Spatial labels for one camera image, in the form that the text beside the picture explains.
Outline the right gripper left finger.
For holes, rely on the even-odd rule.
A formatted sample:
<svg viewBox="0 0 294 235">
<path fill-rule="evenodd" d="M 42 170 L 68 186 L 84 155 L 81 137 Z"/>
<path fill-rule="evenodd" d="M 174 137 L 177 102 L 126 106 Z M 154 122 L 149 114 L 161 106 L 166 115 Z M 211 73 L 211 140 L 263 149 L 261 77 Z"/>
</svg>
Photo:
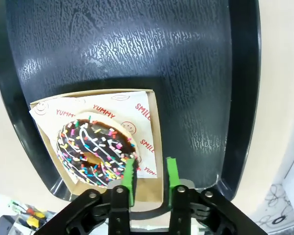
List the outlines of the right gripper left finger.
<svg viewBox="0 0 294 235">
<path fill-rule="evenodd" d="M 134 206 L 137 161 L 129 159 L 121 183 L 104 193 L 88 189 L 42 226 L 37 235 L 89 235 L 108 220 L 109 235 L 129 235 Z"/>
</svg>

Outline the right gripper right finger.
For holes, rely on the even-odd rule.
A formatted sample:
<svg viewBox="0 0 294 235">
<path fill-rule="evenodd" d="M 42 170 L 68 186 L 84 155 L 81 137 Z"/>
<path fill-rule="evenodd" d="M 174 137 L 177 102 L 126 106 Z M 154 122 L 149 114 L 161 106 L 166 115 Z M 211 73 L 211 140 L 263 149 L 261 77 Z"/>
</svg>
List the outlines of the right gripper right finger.
<svg viewBox="0 0 294 235">
<path fill-rule="evenodd" d="M 198 192 L 181 183 L 177 163 L 167 158 L 169 176 L 170 235 L 190 235 L 191 219 L 215 235 L 265 235 L 266 232 L 227 200 L 218 190 Z"/>
</svg>

